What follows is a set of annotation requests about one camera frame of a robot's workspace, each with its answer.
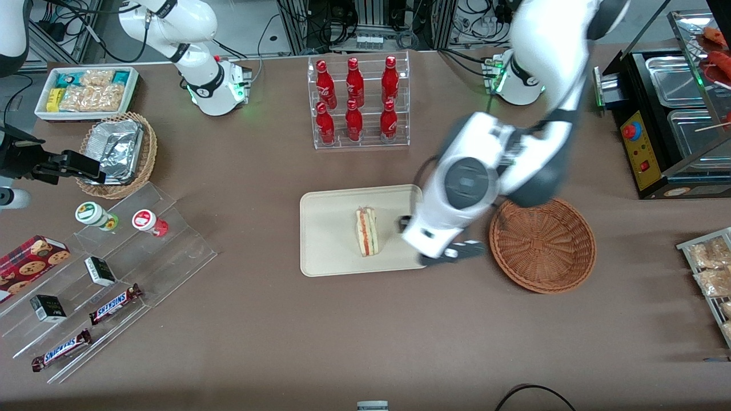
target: round wicker basket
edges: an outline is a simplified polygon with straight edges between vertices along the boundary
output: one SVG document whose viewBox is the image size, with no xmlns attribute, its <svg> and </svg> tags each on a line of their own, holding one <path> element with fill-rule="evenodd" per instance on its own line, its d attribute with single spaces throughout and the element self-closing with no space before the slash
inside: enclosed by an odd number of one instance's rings
<svg viewBox="0 0 731 411">
<path fill-rule="evenodd" d="M 596 261 L 591 228 L 575 208 L 559 199 L 533 208 L 506 201 L 490 223 L 488 241 L 505 274 L 537 293 L 575 289 Z"/>
<path fill-rule="evenodd" d="M 155 155 L 157 154 L 157 136 L 155 136 L 155 130 L 152 129 L 150 123 L 145 120 L 144 117 L 136 113 L 124 113 L 117 116 L 109 117 L 103 120 L 103 122 L 114 122 L 122 120 L 135 120 L 138 121 L 145 127 L 145 134 L 142 139 L 142 147 L 140 148 L 140 158 L 137 161 L 137 170 L 135 179 L 132 183 L 126 186 L 107 186 L 107 185 L 91 185 L 86 184 L 79 178 L 76 179 L 76 183 L 81 187 L 81 190 L 88 195 L 95 197 L 102 197 L 108 200 L 117 200 L 125 198 L 126 196 L 136 192 L 140 187 L 145 185 L 150 179 L 152 169 L 155 166 Z M 86 144 L 89 141 L 89 135 L 91 130 L 86 133 L 86 138 L 81 143 L 81 153 L 86 150 Z"/>
</svg>

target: black cable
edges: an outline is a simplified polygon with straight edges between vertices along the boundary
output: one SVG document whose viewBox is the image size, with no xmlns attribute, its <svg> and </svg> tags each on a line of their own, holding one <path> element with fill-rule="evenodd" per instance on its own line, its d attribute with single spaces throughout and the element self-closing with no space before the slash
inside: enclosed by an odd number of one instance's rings
<svg viewBox="0 0 731 411">
<path fill-rule="evenodd" d="M 437 154 L 434 154 L 433 156 L 424 160 L 424 162 L 421 163 L 419 170 L 417 170 L 416 174 L 414 174 L 414 180 L 413 180 L 412 184 L 419 187 L 419 184 L 421 184 L 421 177 L 424 174 L 424 172 L 426 171 L 426 168 L 429 167 L 429 164 L 431 164 L 432 162 L 435 162 L 438 159 L 439 159 L 439 156 Z M 412 190 L 411 194 L 409 195 L 409 204 L 410 204 L 409 207 L 411 207 L 409 213 L 414 214 L 414 209 L 416 208 L 416 202 L 414 201 L 414 190 Z"/>
<path fill-rule="evenodd" d="M 486 75 L 485 75 L 484 73 L 481 73 L 481 72 L 476 72 L 476 71 L 474 71 L 473 69 L 471 69 L 471 68 L 469 68 L 469 67 L 465 66 L 464 64 L 462 64 L 462 62 L 461 62 L 461 61 L 457 60 L 457 58 L 456 58 L 456 57 L 454 57 L 454 56 L 452 56 L 451 54 L 448 54 L 448 53 L 444 53 L 444 52 L 442 52 L 442 53 L 443 53 L 443 54 L 444 54 L 444 55 L 445 55 L 446 57 L 449 57 L 450 59 L 452 59 L 452 60 L 453 60 L 453 61 L 454 61 L 455 63 L 457 63 L 457 64 L 458 64 L 458 65 L 459 65 L 460 67 L 462 67 L 463 69 L 467 70 L 468 72 L 470 72 L 470 73 L 472 73 L 472 74 L 476 74 L 476 75 L 479 75 L 479 76 L 480 76 L 481 78 L 483 78 L 483 79 L 484 79 L 484 78 L 489 78 L 489 77 L 488 77 L 488 76 L 486 76 Z"/>
<path fill-rule="evenodd" d="M 576 411 L 576 409 L 574 408 L 574 406 L 571 405 L 571 403 L 569 402 L 569 400 L 565 399 L 564 396 L 562 396 L 561 394 L 555 392 L 554 390 L 552 390 L 552 389 L 550 389 L 548 387 L 544 387 L 543 385 L 536 385 L 536 384 L 521 385 L 520 387 L 515 387 L 512 390 L 508 391 L 508 393 L 503 397 L 503 399 L 500 401 L 500 403 L 498 404 L 498 406 L 495 407 L 495 411 L 500 411 L 500 409 L 502 408 L 503 404 L 505 404 L 505 402 L 513 394 L 517 393 L 518 391 L 525 390 L 527 388 L 538 388 L 540 390 L 548 391 L 549 393 L 551 393 L 551 394 L 559 397 L 564 402 L 564 404 L 566 404 L 572 411 Z"/>
<path fill-rule="evenodd" d="M 461 57 L 462 59 L 470 60 L 470 61 L 473 61 L 475 63 L 480 63 L 480 64 L 484 63 L 483 60 L 480 60 L 480 59 L 475 58 L 475 57 L 472 57 L 472 56 L 467 56 L 466 54 L 462 54 L 462 53 L 460 53 L 460 52 L 458 52 L 456 50 L 452 50 L 451 48 L 440 48 L 440 49 L 437 49 L 437 51 L 443 51 L 445 53 L 451 53 L 451 54 L 454 54 L 455 56 Z"/>
<path fill-rule="evenodd" d="M 220 48 L 226 50 L 227 52 L 233 54 L 234 56 L 237 56 L 240 59 L 248 59 L 249 58 L 249 57 L 246 57 L 246 54 L 240 53 L 240 52 L 232 49 L 231 47 L 225 45 L 224 43 L 222 43 L 222 42 L 220 42 L 220 41 L 218 41 L 216 39 L 213 39 L 211 41 L 213 41 L 214 43 L 216 43 Z"/>
<path fill-rule="evenodd" d="M 74 10 L 76 12 L 81 12 L 84 14 L 92 14 L 92 15 L 119 15 L 126 12 L 131 12 L 132 10 L 139 9 L 141 6 L 138 4 L 137 6 L 132 6 L 129 9 L 124 10 L 116 10 L 116 11 L 106 11 L 106 10 L 91 10 L 91 9 L 81 9 L 76 6 L 72 6 L 70 4 L 65 4 L 62 0 L 46 0 L 48 3 L 53 3 L 56 6 L 66 7 L 69 10 Z"/>
<path fill-rule="evenodd" d="M 142 39 L 142 47 L 140 48 L 140 52 L 137 53 L 137 55 L 132 60 L 120 59 L 119 57 L 113 55 L 112 52 L 109 51 L 109 49 L 107 49 L 107 44 L 105 43 L 104 40 L 102 40 L 99 43 L 99 46 L 102 48 L 102 50 L 104 50 L 104 52 L 106 54 L 109 55 L 109 57 L 111 57 L 112 59 L 115 59 L 116 61 L 121 61 L 122 63 L 134 63 L 135 61 L 139 60 L 140 57 L 142 57 L 142 53 L 144 53 L 145 48 L 147 47 L 147 34 L 149 33 L 149 31 L 150 31 L 150 26 L 149 25 L 145 26 L 145 37 Z"/>
<path fill-rule="evenodd" d="M 32 78 L 28 77 L 27 75 L 24 75 L 24 74 L 20 74 L 20 73 L 15 73 L 15 75 L 19 75 L 19 76 L 21 76 L 21 77 L 25 77 L 25 78 L 27 78 L 28 80 L 30 80 L 30 83 L 28 83 L 28 85 L 27 85 L 27 86 L 25 86 L 25 87 L 21 88 L 20 90 L 16 91 L 16 92 L 15 92 L 15 94 L 13 94 L 13 95 L 12 95 L 12 96 L 10 97 L 10 99 L 9 99 L 9 100 L 7 100 L 7 104 L 5 105 L 5 111 L 4 111 L 3 113 L 2 113 L 2 124 L 3 124 L 3 125 L 5 125 L 5 126 L 7 125 L 7 111 L 8 111 L 9 109 L 10 109 L 10 103 L 12 103 L 12 101 L 13 101 L 13 100 L 14 100 L 14 99 L 15 99 L 15 98 L 16 98 L 16 97 L 17 97 L 17 96 L 18 96 L 18 95 L 20 94 L 20 93 L 22 93 L 23 91 L 25 91 L 25 90 L 26 90 L 26 88 L 28 88 L 28 87 L 30 87 L 30 86 L 33 86 L 33 79 L 32 79 Z"/>
<path fill-rule="evenodd" d="M 259 37 L 259 42 L 257 43 L 257 55 L 259 56 L 259 69 L 257 70 L 257 75 L 255 75 L 254 78 L 251 79 L 251 84 L 254 84 L 254 81 L 256 81 L 257 78 L 259 78 L 259 75 L 262 73 L 262 70 L 264 69 L 264 58 L 262 58 L 262 52 L 260 50 L 261 47 L 262 47 L 262 40 L 264 39 L 264 34 L 267 33 L 267 29 L 269 29 L 269 25 L 272 23 L 272 21 L 274 20 L 274 18 L 275 17 L 278 17 L 278 16 L 279 16 L 279 13 L 273 15 L 269 19 L 269 22 L 264 27 L 264 31 L 262 31 L 262 36 Z"/>
</svg>

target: yellow control panel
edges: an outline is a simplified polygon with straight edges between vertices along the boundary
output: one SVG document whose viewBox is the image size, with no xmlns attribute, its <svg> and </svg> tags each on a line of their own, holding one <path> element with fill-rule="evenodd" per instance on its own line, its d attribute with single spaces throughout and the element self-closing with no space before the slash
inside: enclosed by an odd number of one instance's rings
<svg viewBox="0 0 731 411">
<path fill-rule="evenodd" d="M 657 165 L 657 158 L 655 158 L 655 153 L 652 150 L 650 139 L 647 137 L 645 123 L 642 121 L 640 112 L 637 111 L 622 124 L 619 131 L 622 133 L 624 149 L 627 150 L 637 187 L 644 190 L 658 181 L 662 174 L 660 173 L 660 167 Z"/>
</svg>

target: packaged snack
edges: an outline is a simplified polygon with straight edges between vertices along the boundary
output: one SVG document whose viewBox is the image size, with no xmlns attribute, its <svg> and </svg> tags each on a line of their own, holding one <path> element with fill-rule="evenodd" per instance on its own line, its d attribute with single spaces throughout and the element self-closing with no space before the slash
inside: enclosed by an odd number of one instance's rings
<svg viewBox="0 0 731 411">
<path fill-rule="evenodd" d="M 34 295 L 31 298 L 31 307 L 39 321 L 46 323 L 60 323 L 66 319 L 66 312 L 61 302 L 53 295 Z"/>
<path fill-rule="evenodd" d="M 127 79 L 129 78 L 129 72 L 116 72 L 114 73 L 114 79 L 112 80 L 112 83 L 120 83 L 122 86 L 127 84 Z"/>
<path fill-rule="evenodd" d="M 727 268 L 714 268 L 694 275 L 701 291 L 708 297 L 731 295 L 731 274 Z"/>
<path fill-rule="evenodd" d="M 127 288 L 124 293 L 117 295 L 112 301 L 103 305 L 102 308 L 90 313 L 89 318 L 91 318 L 91 324 L 99 324 L 102 320 L 111 317 L 112 314 L 121 310 L 122 307 L 126 306 L 142 294 L 143 292 L 137 286 L 137 283 L 134 283 L 130 288 Z"/>
<path fill-rule="evenodd" d="M 80 82 L 84 86 L 109 86 L 114 78 L 114 70 L 86 70 Z"/>
<path fill-rule="evenodd" d="M 94 284 L 99 284 L 103 287 L 111 287 L 114 285 L 116 279 L 106 261 L 92 255 L 84 260 L 84 264 L 86 264 L 86 270 L 89 272 L 91 281 Z"/>
<path fill-rule="evenodd" d="M 60 111 L 81 111 L 81 99 L 83 98 L 84 87 L 82 86 L 68 86 L 64 93 L 64 98 L 61 99 L 61 103 L 58 104 Z"/>
<path fill-rule="evenodd" d="M 731 264 L 731 250 L 723 237 L 708 240 L 705 248 L 708 249 L 708 256 L 712 261 L 723 265 Z"/>
<path fill-rule="evenodd" d="M 56 81 L 56 87 L 66 88 L 68 86 L 81 86 L 81 76 L 83 75 L 83 72 L 66 73 L 59 75 L 58 80 Z"/>
<path fill-rule="evenodd" d="M 58 347 L 53 349 L 53 351 L 47 352 L 46 355 L 41 355 L 39 357 L 33 358 L 33 361 L 31 362 L 33 372 L 39 372 L 40 370 L 49 366 L 52 362 L 58 360 L 65 355 L 70 354 L 71 351 L 76 350 L 77 348 L 84 345 L 91 345 L 91 343 L 91 334 L 89 333 L 89 331 L 81 331 L 79 335 L 59 345 Z"/>
<path fill-rule="evenodd" d="M 723 331 L 726 338 L 731 339 L 731 321 L 721 324 L 721 331 Z"/>
<path fill-rule="evenodd" d="M 5 257 L 0 257 L 0 303 L 70 255 L 63 243 L 36 235 Z"/>
<path fill-rule="evenodd" d="M 102 96 L 99 99 L 97 111 L 117 111 L 122 103 L 124 95 L 124 86 L 120 83 L 112 83 L 104 88 Z"/>
<path fill-rule="evenodd" d="M 726 316 L 726 318 L 731 319 L 731 301 L 721 303 L 721 312 L 724 313 L 724 316 Z"/>
<path fill-rule="evenodd" d="M 711 259 L 705 243 L 693 244 L 688 247 L 688 253 L 690 254 L 690 258 L 695 261 L 695 265 L 700 269 L 718 268 L 723 266 Z"/>
<path fill-rule="evenodd" d="M 65 88 L 52 88 L 48 92 L 48 101 L 46 102 L 46 111 L 51 113 L 58 112 L 58 105 L 61 104 L 61 100 L 64 98 Z"/>
</svg>

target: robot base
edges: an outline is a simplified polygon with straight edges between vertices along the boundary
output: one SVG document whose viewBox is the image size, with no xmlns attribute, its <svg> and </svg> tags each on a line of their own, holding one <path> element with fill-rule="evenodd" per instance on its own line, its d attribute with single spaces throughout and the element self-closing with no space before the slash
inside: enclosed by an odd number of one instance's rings
<svg viewBox="0 0 731 411">
<path fill-rule="evenodd" d="M 206 98 L 196 96 L 188 87 L 193 103 L 209 116 L 223 116 L 240 104 L 249 102 L 251 70 L 244 70 L 230 61 L 220 61 L 219 64 L 224 69 L 224 81 L 212 96 Z"/>
<path fill-rule="evenodd" d="M 542 85 L 535 77 L 530 77 L 527 84 L 523 82 L 511 65 L 512 50 L 496 54 L 482 64 L 485 88 L 488 94 L 498 94 L 505 101 L 514 105 L 529 105 L 538 100 L 543 91 Z"/>
</svg>

